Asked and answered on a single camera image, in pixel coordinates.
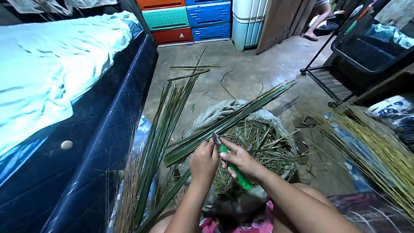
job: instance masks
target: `pink clothing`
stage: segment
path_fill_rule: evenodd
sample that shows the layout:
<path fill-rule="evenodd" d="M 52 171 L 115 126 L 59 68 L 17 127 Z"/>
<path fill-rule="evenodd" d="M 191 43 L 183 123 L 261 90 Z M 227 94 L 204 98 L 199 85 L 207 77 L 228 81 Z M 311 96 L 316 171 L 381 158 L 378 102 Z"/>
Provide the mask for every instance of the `pink clothing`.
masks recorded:
<path fill-rule="evenodd" d="M 205 218 L 200 222 L 202 233 L 217 233 L 216 223 L 211 218 Z M 273 203 L 268 201 L 266 203 L 266 210 L 264 213 L 255 217 L 252 225 L 249 227 L 238 226 L 229 231 L 230 233 L 272 233 L 273 230 Z"/>

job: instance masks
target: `slipper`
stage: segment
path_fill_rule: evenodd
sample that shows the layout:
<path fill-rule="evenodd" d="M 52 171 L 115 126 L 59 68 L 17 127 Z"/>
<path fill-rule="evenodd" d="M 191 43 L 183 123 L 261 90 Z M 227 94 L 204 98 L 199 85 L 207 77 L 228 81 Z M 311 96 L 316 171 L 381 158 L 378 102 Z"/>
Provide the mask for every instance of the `slipper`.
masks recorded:
<path fill-rule="evenodd" d="M 303 37 L 310 40 L 310 41 L 318 41 L 317 36 L 309 36 L 309 35 L 303 34 Z"/>

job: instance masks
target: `sack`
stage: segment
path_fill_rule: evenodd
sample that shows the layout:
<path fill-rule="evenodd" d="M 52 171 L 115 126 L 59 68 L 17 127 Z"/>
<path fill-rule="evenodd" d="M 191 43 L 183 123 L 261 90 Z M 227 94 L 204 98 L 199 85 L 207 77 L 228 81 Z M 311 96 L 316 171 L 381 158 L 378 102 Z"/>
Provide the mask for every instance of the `sack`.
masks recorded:
<path fill-rule="evenodd" d="M 189 130 L 185 136 L 188 137 L 190 135 L 203 131 L 204 129 L 210 127 L 211 125 L 214 125 L 219 120 L 238 110 L 247 103 L 248 101 L 246 100 L 224 100 L 214 106 L 209 107 L 194 121 L 193 129 Z M 297 155 L 296 145 L 293 137 L 290 136 L 289 133 L 284 129 L 282 121 L 279 118 L 273 116 L 272 113 L 265 109 L 260 109 L 254 113 L 251 113 L 246 119 L 251 121 L 259 121 L 274 126 L 279 130 L 279 133 L 282 137 L 288 138 L 289 144 L 291 145 L 292 150 L 294 150 L 292 152 Z M 179 170 L 181 175 L 184 174 L 189 168 L 190 157 L 191 155 L 188 156 L 185 162 L 180 166 Z M 286 172 L 281 175 L 281 177 L 283 179 L 290 179 L 295 171 L 295 165 L 286 167 Z M 204 212 L 226 215 L 243 214 L 255 211 L 269 199 L 269 195 L 259 185 L 240 195 L 237 198 L 237 201 L 223 201 L 219 199 L 215 194 L 213 187 L 211 187 L 202 210 Z"/>

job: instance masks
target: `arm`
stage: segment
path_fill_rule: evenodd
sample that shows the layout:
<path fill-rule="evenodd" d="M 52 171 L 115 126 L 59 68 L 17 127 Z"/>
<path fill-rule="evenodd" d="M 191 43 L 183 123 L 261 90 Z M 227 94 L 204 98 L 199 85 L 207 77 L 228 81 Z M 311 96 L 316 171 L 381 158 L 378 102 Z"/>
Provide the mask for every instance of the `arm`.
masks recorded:
<path fill-rule="evenodd" d="M 201 208 L 216 175 L 219 155 L 213 140 L 203 142 L 190 158 L 191 183 L 165 233 L 198 231 Z"/>
<path fill-rule="evenodd" d="M 257 181 L 301 233 L 361 233 L 339 212 L 293 187 L 263 167 L 243 148 L 223 138 L 220 140 L 231 150 L 231 154 L 220 153 L 222 159 L 235 164 L 241 172 Z M 227 169 L 236 178 L 236 174 L 229 167 Z"/>

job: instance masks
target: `leg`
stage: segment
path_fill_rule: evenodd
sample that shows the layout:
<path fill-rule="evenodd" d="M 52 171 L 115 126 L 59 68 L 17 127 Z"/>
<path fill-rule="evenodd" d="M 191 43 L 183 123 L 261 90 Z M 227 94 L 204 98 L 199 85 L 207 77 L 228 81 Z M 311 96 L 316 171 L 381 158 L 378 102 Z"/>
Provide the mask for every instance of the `leg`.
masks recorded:
<path fill-rule="evenodd" d="M 174 217 L 175 210 L 165 211 L 163 212 L 159 218 L 158 223 L 155 224 L 154 227 L 151 228 L 149 233 L 164 233 L 167 229 L 168 225 L 170 224 L 171 220 Z"/>
<path fill-rule="evenodd" d="M 316 27 L 325 21 L 332 13 L 330 2 L 324 3 L 318 7 L 315 8 L 315 11 L 319 15 L 318 18 L 313 22 L 313 24 L 310 26 L 308 31 L 303 35 L 306 39 L 311 41 L 318 41 L 318 37 L 313 33 L 313 31 L 316 29 Z"/>
<path fill-rule="evenodd" d="M 292 184 L 295 188 L 326 204 L 327 206 L 336 210 L 335 206 L 322 193 L 306 184 L 295 183 Z M 281 211 L 276 203 L 273 203 L 273 233 L 298 233 L 298 230 L 293 226 L 288 217 Z"/>

